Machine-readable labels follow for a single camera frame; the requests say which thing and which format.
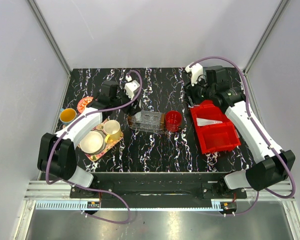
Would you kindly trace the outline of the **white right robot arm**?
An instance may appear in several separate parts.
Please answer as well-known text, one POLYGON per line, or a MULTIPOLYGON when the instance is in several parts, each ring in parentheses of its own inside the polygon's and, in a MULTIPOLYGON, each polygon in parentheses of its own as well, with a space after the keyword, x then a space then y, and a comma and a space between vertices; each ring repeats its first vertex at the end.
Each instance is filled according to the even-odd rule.
POLYGON ((239 188, 261 191, 288 178, 295 155, 283 150, 267 133, 250 110, 241 87, 233 87, 228 71, 220 66, 203 67, 199 63, 186 66, 190 82, 184 87, 187 101, 198 105, 211 100, 234 124, 252 153, 255 164, 242 171, 226 174, 215 186, 218 194, 229 198, 239 188))

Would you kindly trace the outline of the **clear holder with wooden ends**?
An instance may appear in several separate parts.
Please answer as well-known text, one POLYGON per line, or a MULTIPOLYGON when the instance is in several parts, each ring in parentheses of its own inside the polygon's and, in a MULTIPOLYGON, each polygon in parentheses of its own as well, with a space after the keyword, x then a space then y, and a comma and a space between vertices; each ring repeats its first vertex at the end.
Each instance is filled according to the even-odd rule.
POLYGON ((129 127, 135 131, 163 134, 165 132, 165 114, 162 112, 141 110, 141 121, 134 122, 133 116, 127 117, 129 127))

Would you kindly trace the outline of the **red translucent cup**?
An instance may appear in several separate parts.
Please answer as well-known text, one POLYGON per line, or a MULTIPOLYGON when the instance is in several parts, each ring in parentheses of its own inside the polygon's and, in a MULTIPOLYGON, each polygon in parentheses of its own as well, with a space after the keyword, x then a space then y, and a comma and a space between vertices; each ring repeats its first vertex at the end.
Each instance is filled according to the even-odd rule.
POLYGON ((169 132, 177 132, 182 123, 182 115, 180 112, 171 110, 165 114, 165 128, 169 132))

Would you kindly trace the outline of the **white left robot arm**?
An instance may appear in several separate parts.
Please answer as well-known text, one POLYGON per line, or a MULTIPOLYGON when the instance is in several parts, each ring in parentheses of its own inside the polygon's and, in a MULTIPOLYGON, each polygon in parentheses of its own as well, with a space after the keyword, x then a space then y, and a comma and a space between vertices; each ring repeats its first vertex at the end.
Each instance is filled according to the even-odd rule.
POLYGON ((37 168, 58 180, 81 186, 81 192, 88 198, 98 193, 94 176, 77 165, 76 147, 97 125, 101 124, 113 111, 122 110, 133 116, 140 112, 138 96, 142 82, 131 80, 123 88, 116 81, 102 83, 92 101, 68 126, 56 133, 45 133, 40 140, 37 168))

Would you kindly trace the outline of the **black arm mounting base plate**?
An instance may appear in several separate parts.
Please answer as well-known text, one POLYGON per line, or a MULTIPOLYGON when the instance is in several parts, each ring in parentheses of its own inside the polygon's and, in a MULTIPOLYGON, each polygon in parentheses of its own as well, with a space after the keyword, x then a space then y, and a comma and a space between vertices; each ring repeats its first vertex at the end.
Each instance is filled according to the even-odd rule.
POLYGON ((213 186, 223 172, 97 172, 93 188, 120 196, 177 194, 204 199, 244 200, 247 192, 236 189, 219 195, 213 186))

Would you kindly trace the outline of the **white toothpaste tube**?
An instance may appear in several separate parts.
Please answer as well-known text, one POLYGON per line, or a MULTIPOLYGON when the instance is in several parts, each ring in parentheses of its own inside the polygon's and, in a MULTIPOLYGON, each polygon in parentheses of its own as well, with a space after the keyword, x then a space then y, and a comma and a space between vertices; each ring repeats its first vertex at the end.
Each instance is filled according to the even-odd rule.
POLYGON ((141 122, 141 118, 142 118, 142 113, 141 111, 137 112, 134 116, 133 116, 133 121, 135 123, 140 123, 141 122))
POLYGON ((223 123, 220 120, 212 120, 212 119, 205 119, 205 118, 196 118, 196 122, 197 122, 198 127, 204 127, 204 126, 222 124, 223 123))

